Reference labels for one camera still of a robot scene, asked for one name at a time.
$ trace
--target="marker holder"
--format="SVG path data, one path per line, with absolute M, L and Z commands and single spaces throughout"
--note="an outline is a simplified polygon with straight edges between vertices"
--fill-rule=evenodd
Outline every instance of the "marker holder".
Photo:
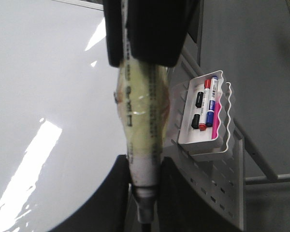
M 217 93 L 221 93 L 221 97 L 218 100 L 221 105 L 218 114 L 220 124 L 215 139 L 212 139 L 212 127 L 208 127 L 205 131 L 200 131 L 191 126 L 193 116 L 201 112 L 201 109 L 195 106 L 197 94 L 204 90 L 205 80 L 211 79 L 213 76 L 218 78 Z M 226 82 L 223 77 L 223 71 L 212 72 L 189 81 L 178 143 L 194 160 L 210 161 L 228 159 L 232 156 L 234 146 L 233 132 L 235 128 L 233 122 L 234 101 L 231 83 Z

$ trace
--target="perforated metal panel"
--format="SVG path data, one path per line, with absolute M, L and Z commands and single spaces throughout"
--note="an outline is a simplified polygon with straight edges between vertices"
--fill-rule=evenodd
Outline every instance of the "perforated metal panel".
M 188 73 L 187 61 L 181 57 L 173 73 L 193 76 Z M 235 145 L 233 155 L 229 159 L 196 162 L 178 145 L 183 111 L 187 97 L 189 81 L 176 85 L 170 91 L 171 108 L 163 156 L 171 157 L 184 178 L 193 189 L 219 214 L 232 224 L 244 230 L 245 200 L 244 200 L 244 159 L 243 136 L 238 129 L 233 135 Z

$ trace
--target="red marker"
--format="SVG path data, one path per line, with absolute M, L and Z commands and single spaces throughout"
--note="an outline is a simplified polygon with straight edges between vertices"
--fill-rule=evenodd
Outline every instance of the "red marker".
M 202 100 L 201 114 L 199 120 L 199 129 L 201 131 L 206 130 L 206 113 L 209 105 L 209 88 L 211 86 L 211 80 L 205 80 L 204 82 L 204 94 Z

